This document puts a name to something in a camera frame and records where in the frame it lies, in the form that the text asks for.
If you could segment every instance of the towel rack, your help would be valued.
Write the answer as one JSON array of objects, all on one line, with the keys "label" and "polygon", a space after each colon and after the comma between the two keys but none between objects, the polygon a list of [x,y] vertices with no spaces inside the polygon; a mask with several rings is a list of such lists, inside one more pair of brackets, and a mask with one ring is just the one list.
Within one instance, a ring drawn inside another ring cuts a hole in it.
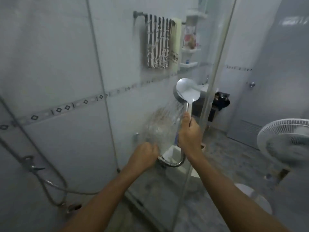
[{"label": "towel rack", "polygon": [[144,12],[133,11],[133,18],[136,19],[138,16],[147,16]]}]

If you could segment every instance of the shower hose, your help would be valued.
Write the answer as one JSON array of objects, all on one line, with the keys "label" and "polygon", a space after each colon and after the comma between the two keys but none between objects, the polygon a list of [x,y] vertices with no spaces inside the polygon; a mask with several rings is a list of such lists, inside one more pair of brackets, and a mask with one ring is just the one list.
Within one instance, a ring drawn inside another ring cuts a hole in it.
[{"label": "shower hose", "polygon": [[[61,182],[63,183],[63,187],[60,187],[53,182],[46,180],[42,178],[38,173],[36,169],[30,169],[30,172],[33,173],[40,182],[48,200],[51,202],[52,205],[55,205],[57,207],[64,206],[66,204],[66,197],[68,193],[72,194],[78,194],[78,195],[96,195],[97,192],[82,192],[82,191],[75,191],[68,188],[68,183],[65,180],[64,176],[57,170],[57,168],[46,158],[46,156],[42,153],[42,151],[39,149],[39,147],[33,142],[33,140],[29,137],[28,133],[25,131],[25,129],[21,126],[19,121],[17,120],[16,116],[12,113],[6,102],[3,100],[3,98],[0,96],[0,103],[3,105],[4,109],[9,113],[10,117],[12,118],[14,124],[20,129],[20,131],[25,135],[25,137],[28,139],[28,141],[32,144],[34,149],[37,151],[39,156],[49,165],[49,167],[56,173],[56,175],[60,178]],[[0,144],[1,146],[6,149],[23,167],[29,170],[29,165],[26,163],[25,158],[21,157],[18,153],[16,153],[8,144],[7,142],[0,137]],[[50,193],[48,192],[46,185],[49,185],[53,188],[56,188],[57,190],[63,191],[63,197],[60,202],[56,202]]]}]

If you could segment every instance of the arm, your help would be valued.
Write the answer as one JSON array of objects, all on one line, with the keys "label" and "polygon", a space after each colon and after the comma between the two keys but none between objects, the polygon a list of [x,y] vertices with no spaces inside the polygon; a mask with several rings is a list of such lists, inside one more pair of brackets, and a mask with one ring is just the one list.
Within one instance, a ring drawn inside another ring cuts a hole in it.
[{"label": "arm", "polygon": [[128,164],[59,232],[101,232],[107,227],[115,208],[129,186],[156,162],[158,147],[150,143],[139,145]]},{"label": "arm", "polygon": [[272,215],[239,190],[234,183],[214,169],[200,148],[200,127],[188,113],[184,114],[179,131],[179,146],[199,174],[211,199],[232,232],[287,232]]}]

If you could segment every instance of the person's left hand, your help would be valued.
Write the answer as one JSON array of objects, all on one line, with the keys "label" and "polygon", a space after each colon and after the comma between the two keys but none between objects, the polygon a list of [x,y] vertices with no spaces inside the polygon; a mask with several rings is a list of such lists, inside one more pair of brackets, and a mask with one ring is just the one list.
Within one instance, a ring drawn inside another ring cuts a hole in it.
[{"label": "person's left hand", "polygon": [[145,142],[139,145],[129,159],[127,166],[133,171],[142,174],[148,168],[152,167],[159,156],[159,148]]}]

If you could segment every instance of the yellow towel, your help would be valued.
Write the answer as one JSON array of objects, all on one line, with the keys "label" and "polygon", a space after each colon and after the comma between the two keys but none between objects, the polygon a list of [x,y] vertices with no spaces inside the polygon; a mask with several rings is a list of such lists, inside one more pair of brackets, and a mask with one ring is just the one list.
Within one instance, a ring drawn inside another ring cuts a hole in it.
[{"label": "yellow towel", "polygon": [[180,42],[181,42],[182,23],[181,23],[181,19],[173,18],[172,20],[176,24],[171,29],[170,70],[171,70],[172,73],[176,73],[178,71],[178,62],[181,60],[181,58],[180,58]]}]

